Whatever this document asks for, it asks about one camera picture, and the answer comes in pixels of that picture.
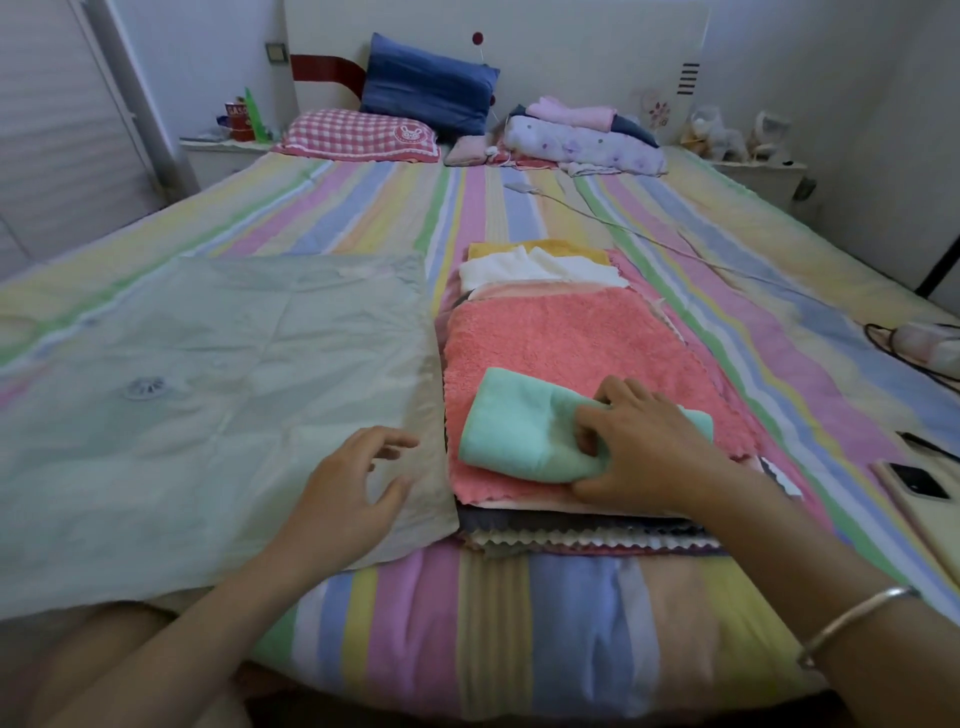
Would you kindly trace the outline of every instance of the white headboard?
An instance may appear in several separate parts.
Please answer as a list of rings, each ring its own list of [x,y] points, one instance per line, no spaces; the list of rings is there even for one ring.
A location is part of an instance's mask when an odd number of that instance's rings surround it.
[[[709,10],[700,0],[285,0],[300,110],[356,109],[374,31],[500,69],[501,119],[542,95],[615,106],[674,140]]]

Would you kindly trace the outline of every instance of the bangle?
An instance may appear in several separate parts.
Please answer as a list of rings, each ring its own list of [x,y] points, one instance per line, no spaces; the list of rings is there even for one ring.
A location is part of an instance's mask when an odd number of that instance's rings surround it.
[[[848,609],[837,619],[832,621],[830,624],[820,630],[820,632],[814,635],[808,643],[803,645],[803,649],[800,652],[800,657],[797,658],[797,662],[800,667],[803,667],[804,669],[814,669],[814,652],[832,640],[838,632],[843,631],[854,622],[860,621],[867,615],[872,614],[887,602],[897,599],[901,596],[919,597],[920,592],[916,587],[891,587],[890,589],[884,590],[879,594],[871,596],[865,601],[861,601],[855,607]]]

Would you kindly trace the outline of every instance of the nightstand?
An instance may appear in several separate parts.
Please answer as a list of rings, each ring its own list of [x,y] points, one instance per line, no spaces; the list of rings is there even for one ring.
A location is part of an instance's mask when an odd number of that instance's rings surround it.
[[[181,139],[180,146],[186,153],[190,168],[197,178],[200,189],[212,187],[220,180],[247,169],[273,147],[273,143],[256,141],[194,141]]]
[[[793,195],[806,174],[806,165],[798,162],[785,165],[712,161],[709,164],[720,174],[752,189],[759,198],[784,212],[790,211]]]

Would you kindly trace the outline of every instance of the red checkered pillow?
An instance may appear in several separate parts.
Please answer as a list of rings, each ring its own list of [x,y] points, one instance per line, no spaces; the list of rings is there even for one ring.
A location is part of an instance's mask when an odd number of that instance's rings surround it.
[[[302,113],[274,151],[341,161],[440,161],[437,135],[426,124],[346,109]]]

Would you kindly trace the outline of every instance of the person's left hand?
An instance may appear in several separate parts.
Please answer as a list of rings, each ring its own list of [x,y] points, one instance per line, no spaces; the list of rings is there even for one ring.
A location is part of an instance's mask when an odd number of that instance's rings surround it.
[[[413,486],[397,477],[376,503],[367,502],[373,459],[397,460],[415,448],[416,435],[391,427],[367,427],[350,435],[310,474],[287,523],[268,546],[284,569],[293,568],[304,589],[345,569],[383,541]]]

